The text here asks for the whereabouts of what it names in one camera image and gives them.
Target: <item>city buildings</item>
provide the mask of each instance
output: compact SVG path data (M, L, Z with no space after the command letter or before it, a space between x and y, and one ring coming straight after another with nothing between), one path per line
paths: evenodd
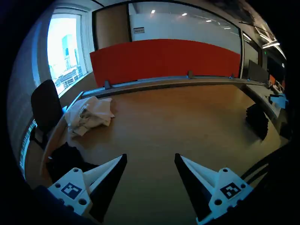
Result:
M62 38L61 42L64 61L59 63L59 65L49 65L50 73L58 94L83 76L79 64L78 50L74 43L73 36L68 34Z

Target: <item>office chair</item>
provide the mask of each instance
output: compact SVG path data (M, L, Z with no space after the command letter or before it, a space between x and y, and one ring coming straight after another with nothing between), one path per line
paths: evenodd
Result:
M31 131L30 140L34 140L44 150L49 132L56 126L66 110L66 107L62 109L52 80L46 80L34 90L31 95L31 107L38 130L42 132L42 141L35 137L36 127Z

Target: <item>crumpled towel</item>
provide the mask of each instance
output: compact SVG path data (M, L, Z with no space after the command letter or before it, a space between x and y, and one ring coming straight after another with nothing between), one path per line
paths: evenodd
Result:
M109 126L111 118L115 117L110 111L111 100L98 100L93 96L75 102L64 114L70 136L83 136L89 129L101 124Z

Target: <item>black folded cloth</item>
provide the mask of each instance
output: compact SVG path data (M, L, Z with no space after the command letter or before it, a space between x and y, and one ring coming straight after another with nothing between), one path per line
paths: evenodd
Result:
M50 161L46 163L46 167L52 182L55 183L74 167L86 172L98 167L98 165L85 162L79 150L76 147L69 146L66 142L54 150Z
M246 121L258 137L264 140L268 133L269 120L259 104L254 104L246 110Z

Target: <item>orange panel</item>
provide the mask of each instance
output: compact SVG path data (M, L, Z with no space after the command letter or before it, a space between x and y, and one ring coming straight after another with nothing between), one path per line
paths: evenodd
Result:
M270 82L272 85L275 84L275 78L270 74Z
M113 45L90 53L99 87L138 79L194 75L239 75L240 54L190 40L154 39Z

